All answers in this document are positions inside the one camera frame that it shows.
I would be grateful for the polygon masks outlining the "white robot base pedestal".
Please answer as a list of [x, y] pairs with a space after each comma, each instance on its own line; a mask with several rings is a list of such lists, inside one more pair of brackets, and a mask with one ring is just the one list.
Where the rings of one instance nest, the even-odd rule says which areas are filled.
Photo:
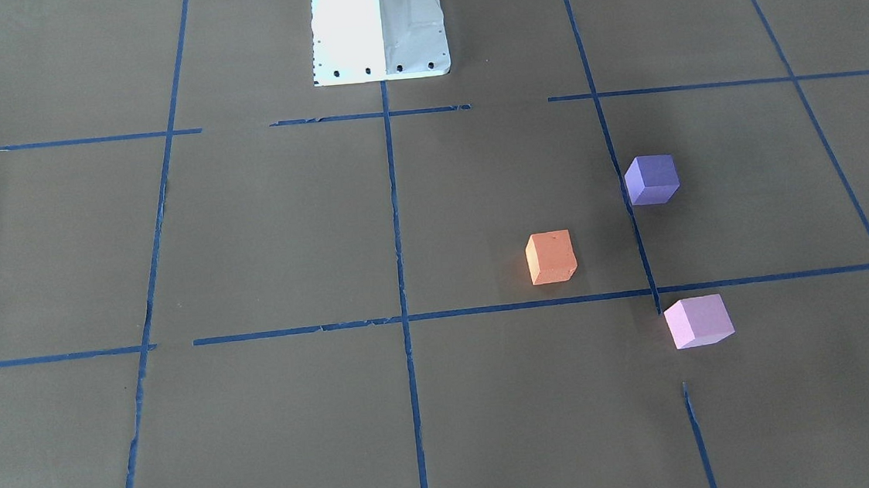
[[310, 0], [317, 87], [447, 75], [441, 0]]

